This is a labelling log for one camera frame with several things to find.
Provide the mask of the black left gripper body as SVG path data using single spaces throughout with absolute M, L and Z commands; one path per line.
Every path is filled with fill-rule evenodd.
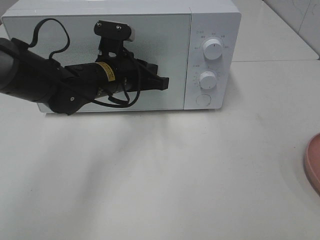
M 136 59 L 124 47 L 123 39 L 102 37 L 99 54 L 94 63 L 97 74 L 97 94 L 112 96 L 115 93 L 137 92 L 143 89 L 145 61 Z

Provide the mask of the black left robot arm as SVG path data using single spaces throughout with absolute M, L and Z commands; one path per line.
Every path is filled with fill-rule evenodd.
M 72 115 L 84 105 L 123 109 L 142 91 L 166 90 L 169 78 L 158 66 L 136 59 L 125 49 L 120 57 L 99 55 L 95 62 L 61 66 L 29 51 L 27 43 L 0 39 L 0 92 Z

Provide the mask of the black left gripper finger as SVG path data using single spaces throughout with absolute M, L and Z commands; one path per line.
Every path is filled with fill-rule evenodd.
M 158 76 L 158 65 L 139 60 L 139 69 L 141 72 L 141 90 L 166 90 L 169 86 L 168 77 Z

